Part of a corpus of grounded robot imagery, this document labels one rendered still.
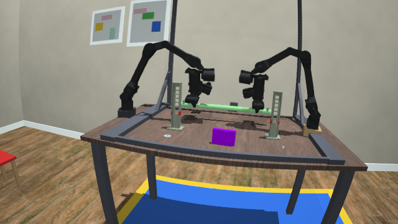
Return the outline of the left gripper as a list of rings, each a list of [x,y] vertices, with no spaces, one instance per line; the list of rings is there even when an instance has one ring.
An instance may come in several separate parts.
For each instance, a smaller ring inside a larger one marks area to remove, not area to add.
[[[255,86],[253,88],[255,91],[255,100],[253,98],[252,109],[255,109],[256,113],[258,113],[259,110],[264,109],[264,102],[262,101],[264,99],[264,88],[256,88]]]

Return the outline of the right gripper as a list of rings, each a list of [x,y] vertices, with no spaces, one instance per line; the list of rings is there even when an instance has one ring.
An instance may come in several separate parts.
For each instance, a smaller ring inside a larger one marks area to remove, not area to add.
[[[196,83],[189,81],[189,83],[188,83],[188,85],[189,85],[188,92],[191,94],[186,96],[185,102],[191,103],[194,108],[196,108],[196,104],[198,103],[198,100],[200,98],[199,96],[201,95],[201,93],[198,93],[198,88],[200,86],[200,83],[201,83],[201,81],[196,82]]]

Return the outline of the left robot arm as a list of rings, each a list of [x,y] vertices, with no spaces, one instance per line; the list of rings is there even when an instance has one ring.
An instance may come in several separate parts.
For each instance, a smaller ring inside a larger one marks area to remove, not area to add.
[[[251,71],[245,71],[241,70],[240,76],[239,76],[239,82],[248,84],[250,85],[252,82],[254,82],[254,85],[256,88],[264,88],[264,83],[265,80],[268,80],[269,77],[265,75],[253,75],[257,73],[264,73],[269,67],[271,67],[273,64],[281,61],[282,59],[288,57],[289,55],[300,58],[304,72],[305,72],[305,80],[306,80],[306,85],[307,85],[307,100],[306,102],[306,109],[310,113],[309,117],[307,118],[307,128],[308,129],[315,129],[318,130],[318,125],[320,121],[320,116],[321,114],[318,112],[318,106],[317,102],[315,99],[314,95],[314,89],[313,89],[313,80],[312,80],[312,71],[311,71],[311,55],[310,52],[304,50],[297,50],[293,49],[291,47],[288,47],[287,49],[283,50],[282,52],[278,53],[277,55],[267,59],[260,61],[255,64],[255,68]],[[295,56],[296,55],[296,56]],[[253,81],[252,81],[253,79]],[[255,98],[255,91],[254,88],[245,88],[243,89],[243,97],[244,98]]]

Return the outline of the purple block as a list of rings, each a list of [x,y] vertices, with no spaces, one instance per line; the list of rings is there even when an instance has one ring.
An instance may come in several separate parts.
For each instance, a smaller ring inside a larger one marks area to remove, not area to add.
[[[234,146],[236,131],[228,129],[213,128],[212,144]]]

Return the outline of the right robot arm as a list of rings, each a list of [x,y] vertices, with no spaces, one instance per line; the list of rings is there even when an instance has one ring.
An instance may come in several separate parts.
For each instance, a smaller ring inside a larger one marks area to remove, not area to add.
[[[161,42],[156,42],[156,43],[148,43],[144,46],[144,49],[142,51],[142,58],[130,80],[130,82],[126,85],[124,88],[122,94],[119,96],[121,99],[121,110],[132,110],[133,109],[133,101],[131,98],[133,97],[134,93],[137,93],[137,90],[139,88],[138,86],[138,81],[149,61],[149,59],[155,54],[157,50],[166,48],[167,50],[173,52],[175,55],[178,55],[181,57],[189,66],[192,68],[197,68],[192,69],[189,68],[186,69],[185,73],[189,73],[189,81],[196,83],[200,81],[200,74],[201,74],[201,79],[203,81],[207,81],[207,83],[203,83],[201,81],[200,86],[198,88],[198,93],[205,93],[207,95],[210,95],[212,85],[211,82],[215,81],[215,69],[214,68],[204,68],[203,65],[201,64],[201,60],[198,59],[194,55],[190,55],[180,48],[177,48],[176,46],[172,45],[169,43],[169,41],[161,41]],[[201,66],[202,67],[201,67]]]

